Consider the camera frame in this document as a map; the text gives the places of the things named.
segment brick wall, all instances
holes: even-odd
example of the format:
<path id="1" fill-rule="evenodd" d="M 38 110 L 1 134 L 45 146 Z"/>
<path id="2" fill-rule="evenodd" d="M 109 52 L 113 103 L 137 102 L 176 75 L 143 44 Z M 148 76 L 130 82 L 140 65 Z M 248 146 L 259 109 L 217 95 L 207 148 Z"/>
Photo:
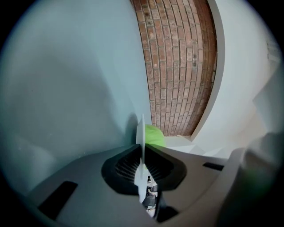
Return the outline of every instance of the brick wall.
<path id="1" fill-rule="evenodd" d="M 206 0 L 132 0 L 147 71 L 152 124 L 191 135 L 211 94 L 217 41 Z"/>

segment light blue wall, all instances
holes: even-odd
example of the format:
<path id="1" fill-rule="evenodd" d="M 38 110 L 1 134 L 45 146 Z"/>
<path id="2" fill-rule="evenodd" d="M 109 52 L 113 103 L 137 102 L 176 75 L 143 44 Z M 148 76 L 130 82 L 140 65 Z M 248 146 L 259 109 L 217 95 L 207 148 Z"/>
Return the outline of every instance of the light blue wall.
<path id="1" fill-rule="evenodd" d="M 78 157 L 135 143 L 151 124 L 138 23 L 129 0 L 46 0 L 1 56 L 1 165 L 27 194 Z"/>

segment green fabric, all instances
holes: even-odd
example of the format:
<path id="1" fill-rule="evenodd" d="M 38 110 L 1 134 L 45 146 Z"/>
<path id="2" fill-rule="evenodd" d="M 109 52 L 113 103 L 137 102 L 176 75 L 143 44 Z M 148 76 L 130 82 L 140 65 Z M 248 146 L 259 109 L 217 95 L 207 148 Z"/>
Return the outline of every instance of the green fabric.
<path id="1" fill-rule="evenodd" d="M 145 125 L 145 143 L 165 147 L 165 137 L 160 129 L 152 125 Z"/>

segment curved wall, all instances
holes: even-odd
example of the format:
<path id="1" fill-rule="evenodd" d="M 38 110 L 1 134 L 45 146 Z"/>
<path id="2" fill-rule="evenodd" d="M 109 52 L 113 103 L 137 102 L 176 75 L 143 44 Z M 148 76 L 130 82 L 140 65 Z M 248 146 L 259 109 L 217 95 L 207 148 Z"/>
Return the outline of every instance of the curved wall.
<path id="1" fill-rule="evenodd" d="M 78 157 L 135 143 L 141 114 L 151 124 L 129 0 L 36 2 L 6 44 L 0 75 L 1 167 L 23 194 Z"/>
<path id="2" fill-rule="evenodd" d="M 191 139 L 206 152 L 222 147 L 256 113 L 253 98 L 270 77 L 267 30 L 244 1 L 208 0 L 217 34 L 213 91 Z"/>

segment rectangular hole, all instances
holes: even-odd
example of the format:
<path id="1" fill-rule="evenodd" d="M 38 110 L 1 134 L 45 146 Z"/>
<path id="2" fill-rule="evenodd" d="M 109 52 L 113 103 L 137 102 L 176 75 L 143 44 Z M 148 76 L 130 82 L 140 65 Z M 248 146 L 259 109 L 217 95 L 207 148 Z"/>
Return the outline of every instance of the rectangular hole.
<path id="1" fill-rule="evenodd" d="M 223 165 L 214 164 L 214 163 L 210 163 L 210 162 L 204 163 L 203 166 L 207 167 L 207 168 L 212 168 L 212 169 L 215 169 L 215 170 L 218 170 L 218 171 L 222 171 L 222 169 L 224 168 Z"/>
<path id="2" fill-rule="evenodd" d="M 77 186 L 78 184 L 74 182 L 64 181 L 39 205 L 38 209 L 50 219 L 55 220 Z"/>

